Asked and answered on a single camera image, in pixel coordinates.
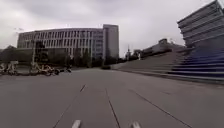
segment building facade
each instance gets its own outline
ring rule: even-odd
[[[187,47],[224,39],[224,13],[215,0],[178,22]]]
[[[67,55],[81,56],[88,52],[93,58],[119,57],[119,28],[64,28],[20,33],[17,48],[30,50],[35,42],[42,42],[47,49],[65,49]]]

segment asphalt road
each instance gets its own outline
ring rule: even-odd
[[[223,128],[224,88],[98,69],[0,77],[0,128]]]

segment building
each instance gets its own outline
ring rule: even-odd
[[[224,40],[224,13],[217,0],[178,22],[187,47]]]
[[[181,51],[184,49],[185,49],[184,46],[174,44],[172,41],[168,42],[168,40],[166,38],[163,38],[163,39],[159,40],[157,44],[143,49],[141,52],[141,55],[144,58],[144,57],[162,54],[162,53],[166,53],[166,52],[177,52],[177,51]]]
[[[20,33],[17,48],[33,49],[35,42],[42,42],[46,49],[65,49],[67,55],[81,56],[88,52],[93,58],[119,57],[119,28],[63,28]]]

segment white building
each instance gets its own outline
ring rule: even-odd
[[[32,49],[34,42],[42,42],[47,49],[66,49],[68,55],[77,51],[83,55],[88,50],[91,57],[119,57],[119,28],[63,28],[20,33],[17,48]]]

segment sky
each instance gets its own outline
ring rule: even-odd
[[[119,25],[120,55],[167,38],[184,45],[177,21],[213,0],[0,0],[0,48],[18,33]]]

